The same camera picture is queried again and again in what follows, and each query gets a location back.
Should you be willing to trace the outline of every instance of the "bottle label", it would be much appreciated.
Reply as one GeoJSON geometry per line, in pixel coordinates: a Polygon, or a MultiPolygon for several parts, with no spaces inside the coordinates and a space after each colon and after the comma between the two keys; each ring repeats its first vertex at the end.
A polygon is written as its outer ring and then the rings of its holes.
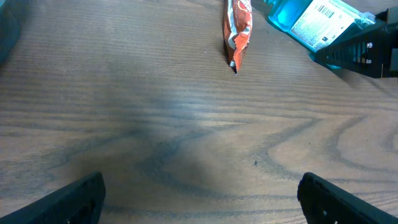
{"type": "Polygon", "coordinates": [[[290,30],[316,51],[336,40],[354,18],[329,0],[313,0],[290,30]]]}

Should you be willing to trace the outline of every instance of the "wood grain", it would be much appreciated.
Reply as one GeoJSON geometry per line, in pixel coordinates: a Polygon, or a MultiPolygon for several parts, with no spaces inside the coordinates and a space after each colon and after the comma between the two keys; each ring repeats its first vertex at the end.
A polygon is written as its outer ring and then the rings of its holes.
{"type": "Polygon", "coordinates": [[[252,5],[234,76],[223,1],[31,2],[0,70],[0,216],[94,170],[100,223],[305,223],[309,171],[397,216],[397,80],[331,73],[252,5]]]}

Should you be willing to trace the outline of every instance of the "transparent blue bottle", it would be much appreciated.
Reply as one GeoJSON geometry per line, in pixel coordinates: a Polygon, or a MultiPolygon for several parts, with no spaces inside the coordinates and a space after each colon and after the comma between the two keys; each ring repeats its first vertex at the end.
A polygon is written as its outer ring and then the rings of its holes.
{"type": "Polygon", "coordinates": [[[264,0],[273,4],[269,22],[311,54],[375,24],[375,16],[341,0],[264,0]]]}
{"type": "Polygon", "coordinates": [[[8,0],[0,0],[0,64],[17,42],[19,23],[9,8],[8,0]]]}

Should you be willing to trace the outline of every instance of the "blue bottle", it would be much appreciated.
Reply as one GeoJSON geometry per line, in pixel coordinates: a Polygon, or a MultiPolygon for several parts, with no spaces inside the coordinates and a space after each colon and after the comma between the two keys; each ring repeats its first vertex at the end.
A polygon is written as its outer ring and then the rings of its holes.
{"type": "Polygon", "coordinates": [[[310,53],[375,24],[375,16],[340,0],[264,0],[273,4],[269,22],[310,53]]]}
{"type": "Polygon", "coordinates": [[[9,8],[8,0],[0,0],[0,64],[17,42],[19,23],[9,8]]]}

